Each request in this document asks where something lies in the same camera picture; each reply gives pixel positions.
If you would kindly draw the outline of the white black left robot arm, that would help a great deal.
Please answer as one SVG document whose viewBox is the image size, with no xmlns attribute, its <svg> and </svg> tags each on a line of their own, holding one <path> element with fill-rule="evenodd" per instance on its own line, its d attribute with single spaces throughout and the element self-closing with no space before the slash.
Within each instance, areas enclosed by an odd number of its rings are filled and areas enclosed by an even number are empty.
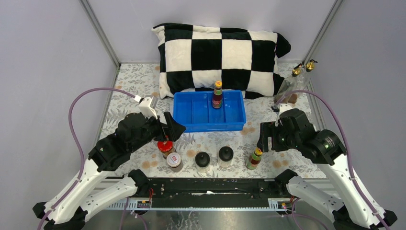
<svg viewBox="0 0 406 230">
<path fill-rule="evenodd" d="M 177 123 L 170 112 L 164 112 L 166 123 L 159 117 L 146 118 L 141 113 L 128 114 L 114 133 L 99 140 L 90 151 L 78 175 L 52 200 L 34 205 L 33 212 L 47 221 L 46 230 L 80 230 L 95 214 L 130 196 L 142 197 L 151 188 L 147 176 L 132 170 L 116 184 L 96 194 L 94 188 L 110 177 L 139 148 L 156 141 L 176 141 L 186 127 Z"/>
</svg>

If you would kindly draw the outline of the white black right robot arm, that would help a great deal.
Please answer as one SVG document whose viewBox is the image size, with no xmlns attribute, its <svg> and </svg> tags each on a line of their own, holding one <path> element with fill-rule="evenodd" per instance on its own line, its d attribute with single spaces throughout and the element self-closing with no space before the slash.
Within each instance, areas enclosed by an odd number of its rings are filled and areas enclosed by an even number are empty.
<svg viewBox="0 0 406 230">
<path fill-rule="evenodd" d="M 257 146 L 262 152 L 297 150 L 328 177 L 336 198 L 309 184 L 292 170 L 275 178 L 275 193 L 293 195 L 328 217 L 337 230 L 377 230 L 397 221 L 393 211 L 382 208 L 349 165 L 349 153 L 332 131 L 315 130 L 299 109 L 281 111 L 276 121 L 260 124 Z"/>
</svg>

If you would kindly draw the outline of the blue plastic divided bin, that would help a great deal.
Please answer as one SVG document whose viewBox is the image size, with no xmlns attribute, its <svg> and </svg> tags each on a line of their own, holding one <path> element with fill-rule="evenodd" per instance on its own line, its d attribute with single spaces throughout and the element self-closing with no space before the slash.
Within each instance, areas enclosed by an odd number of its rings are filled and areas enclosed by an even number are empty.
<svg viewBox="0 0 406 230">
<path fill-rule="evenodd" d="M 186 127 L 186 133 L 241 131 L 246 113 L 241 91 L 224 91 L 219 109 L 212 106 L 213 92 L 177 92 L 173 118 Z"/>
</svg>

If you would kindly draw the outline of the yellow cap sauce bottle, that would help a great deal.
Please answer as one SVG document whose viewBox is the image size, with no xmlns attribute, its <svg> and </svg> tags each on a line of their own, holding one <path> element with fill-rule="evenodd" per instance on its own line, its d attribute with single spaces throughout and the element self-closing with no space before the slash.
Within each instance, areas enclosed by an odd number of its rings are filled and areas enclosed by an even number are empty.
<svg viewBox="0 0 406 230">
<path fill-rule="evenodd" d="M 256 169 L 262 159 L 262 155 L 262 150 L 256 147 L 255 150 L 247 158 L 246 167 L 250 170 Z"/>
<path fill-rule="evenodd" d="M 212 107 L 214 109 L 219 109 L 223 103 L 223 90 L 222 90 L 222 82 L 216 81 L 214 84 L 214 92 L 212 97 Z"/>
</svg>

